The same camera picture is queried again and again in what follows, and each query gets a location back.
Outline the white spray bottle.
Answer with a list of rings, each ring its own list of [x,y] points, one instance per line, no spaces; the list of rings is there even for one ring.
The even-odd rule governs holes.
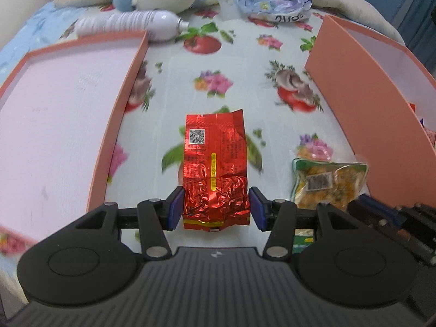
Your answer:
[[[109,32],[147,33],[150,41],[164,42],[175,39],[189,30],[189,22],[168,10],[147,10],[125,13],[100,13],[87,16],[75,23],[78,37]]]

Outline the pink cardboard box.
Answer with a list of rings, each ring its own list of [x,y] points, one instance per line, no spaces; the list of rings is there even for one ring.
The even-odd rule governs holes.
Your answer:
[[[325,16],[305,64],[355,154],[370,193],[390,206],[435,205],[435,78],[379,32]]]

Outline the green clear snack packet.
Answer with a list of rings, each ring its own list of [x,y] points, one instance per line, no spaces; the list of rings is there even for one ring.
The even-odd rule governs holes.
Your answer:
[[[291,201],[302,209],[314,210],[327,202],[345,211],[361,193],[369,166],[362,162],[328,162],[306,158],[292,161],[294,175]]]

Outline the floral bed sheet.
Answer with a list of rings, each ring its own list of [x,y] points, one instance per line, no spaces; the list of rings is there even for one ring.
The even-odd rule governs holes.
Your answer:
[[[317,135],[337,162],[360,162],[304,65],[324,15],[297,25],[225,21],[218,8],[186,13],[189,37],[150,46],[148,83],[129,99],[106,198],[131,207],[164,197],[183,179],[188,114],[243,110],[247,178],[269,198],[289,199],[299,143]]]

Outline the shiny red foil packet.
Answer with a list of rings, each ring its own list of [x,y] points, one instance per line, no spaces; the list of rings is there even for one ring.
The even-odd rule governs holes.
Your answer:
[[[186,117],[183,187],[186,229],[250,223],[243,110]]]

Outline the pink box lid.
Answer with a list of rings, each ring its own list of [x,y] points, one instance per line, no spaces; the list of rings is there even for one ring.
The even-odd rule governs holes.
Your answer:
[[[144,32],[27,53],[1,86],[1,229],[35,244],[102,204]]]

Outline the blue curtain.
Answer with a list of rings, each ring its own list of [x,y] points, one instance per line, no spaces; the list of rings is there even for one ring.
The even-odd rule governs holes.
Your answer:
[[[432,29],[432,10],[435,0],[413,0],[400,24],[399,32],[409,50],[417,47],[426,30]]]

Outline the crumpled blue white plastic bag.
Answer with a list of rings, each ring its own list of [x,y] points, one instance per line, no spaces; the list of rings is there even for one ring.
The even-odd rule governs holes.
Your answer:
[[[312,0],[234,0],[247,18],[276,24],[300,22],[310,17]]]

